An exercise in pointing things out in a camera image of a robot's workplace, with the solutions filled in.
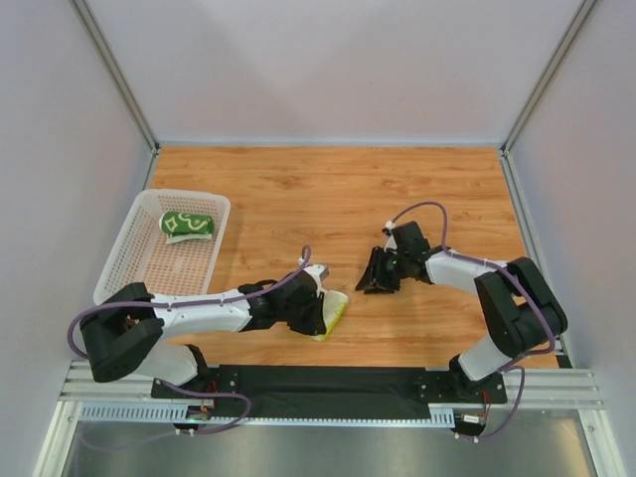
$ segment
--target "wall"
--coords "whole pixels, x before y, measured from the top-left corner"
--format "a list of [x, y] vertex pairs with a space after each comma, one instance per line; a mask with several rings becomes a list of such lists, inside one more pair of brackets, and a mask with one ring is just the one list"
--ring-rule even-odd
[[0, 3], [0, 65], [0, 461], [26, 476], [150, 154], [67, 2]]
[[89, 0], [163, 142], [499, 145], [579, 0]]
[[522, 192], [594, 370], [628, 475], [636, 475], [636, 3], [599, 3], [513, 150]]

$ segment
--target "wood surface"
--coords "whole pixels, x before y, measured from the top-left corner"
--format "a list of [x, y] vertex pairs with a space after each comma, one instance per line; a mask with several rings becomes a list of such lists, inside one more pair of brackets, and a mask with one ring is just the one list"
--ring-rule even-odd
[[[413, 280], [394, 295], [353, 292], [371, 248], [385, 243], [385, 222], [415, 202], [446, 206], [448, 242], [462, 252], [502, 260], [524, 254], [494, 149], [165, 147], [152, 186], [230, 199], [211, 293], [280, 279], [310, 244], [312, 261], [329, 264], [324, 286], [351, 294], [325, 342], [283, 324], [175, 340], [199, 346], [209, 363], [433, 367], [471, 347], [486, 333], [475, 296]], [[403, 219], [439, 244], [439, 211], [420, 208]], [[557, 366], [554, 356], [525, 364]]]

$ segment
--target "white basket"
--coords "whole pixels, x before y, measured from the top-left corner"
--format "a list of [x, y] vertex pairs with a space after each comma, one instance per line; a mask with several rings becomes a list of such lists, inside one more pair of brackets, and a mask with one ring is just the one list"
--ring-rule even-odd
[[[168, 211], [211, 216], [215, 222], [212, 239], [167, 244], [159, 219]], [[173, 189], [143, 191], [133, 202], [110, 251], [92, 295], [95, 304], [135, 281], [143, 281], [151, 293], [207, 293], [229, 215], [230, 201], [224, 196]]]

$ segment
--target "folded cloth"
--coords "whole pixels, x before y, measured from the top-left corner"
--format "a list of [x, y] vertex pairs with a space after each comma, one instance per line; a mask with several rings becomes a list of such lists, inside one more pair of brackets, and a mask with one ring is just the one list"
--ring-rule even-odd
[[161, 216], [159, 227], [168, 236], [166, 243], [177, 243], [189, 239], [212, 239], [215, 232], [212, 217], [175, 211], [168, 211]]

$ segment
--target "rolled towel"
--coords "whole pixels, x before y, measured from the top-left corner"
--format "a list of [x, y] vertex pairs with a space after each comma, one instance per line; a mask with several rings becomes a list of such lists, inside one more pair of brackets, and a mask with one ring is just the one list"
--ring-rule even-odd
[[168, 238], [166, 243], [189, 239], [212, 239], [215, 223], [212, 217], [202, 214], [168, 211], [159, 219], [159, 227]]

